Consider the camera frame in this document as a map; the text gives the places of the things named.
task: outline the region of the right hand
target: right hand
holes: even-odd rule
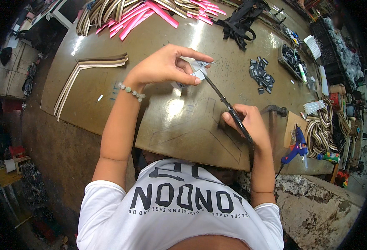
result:
[[[249,132],[251,138],[253,139],[255,145],[260,149],[270,149],[271,142],[269,140],[268,132],[264,121],[261,118],[261,114],[256,106],[247,106],[243,104],[234,104],[233,109],[238,113],[239,116],[244,116],[242,123],[246,130]],[[237,132],[243,137],[243,133],[237,127],[232,116],[228,112],[222,113],[222,118],[224,121],[235,128]]]

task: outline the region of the white t-shirt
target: white t-shirt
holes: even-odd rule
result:
[[[254,209],[207,170],[164,159],[144,168],[131,190],[103,180],[85,188],[80,250],[166,250],[190,237],[237,238],[251,249],[283,249],[279,208]]]

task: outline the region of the spray can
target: spray can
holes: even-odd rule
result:
[[[338,164],[340,161],[340,154],[327,152],[326,154],[318,154],[317,159],[326,160],[333,164]]]
[[[304,74],[303,66],[301,64],[299,64],[299,70],[300,70],[300,75],[301,75],[301,79],[303,80],[303,83],[307,84],[307,78],[306,78],[306,75]]]

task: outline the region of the striped ribbon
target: striped ribbon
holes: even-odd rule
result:
[[[318,110],[318,117],[307,117],[307,157],[316,158],[318,154],[337,151],[337,146],[332,140],[333,125],[332,104],[328,99],[323,100],[325,107]]]

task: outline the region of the hand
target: hand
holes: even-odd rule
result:
[[[142,85],[167,81],[190,85],[200,84],[201,80],[198,77],[190,75],[193,73],[190,63],[180,58],[181,56],[209,63],[214,61],[213,58],[191,48],[168,44],[136,65],[128,73],[127,78]]]
[[[246,130],[249,132],[255,145],[261,149],[270,149],[271,142],[269,140],[266,126],[264,125],[264,121],[261,118],[261,114],[258,108],[255,106],[247,106],[243,104],[234,104],[232,107],[239,116],[242,115],[245,117],[242,123],[245,126]],[[222,113],[222,118],[228,125],[235,128],[236,131],[239,132],[241,136],[243,136],[242,132],[237,127],[230,113]]]

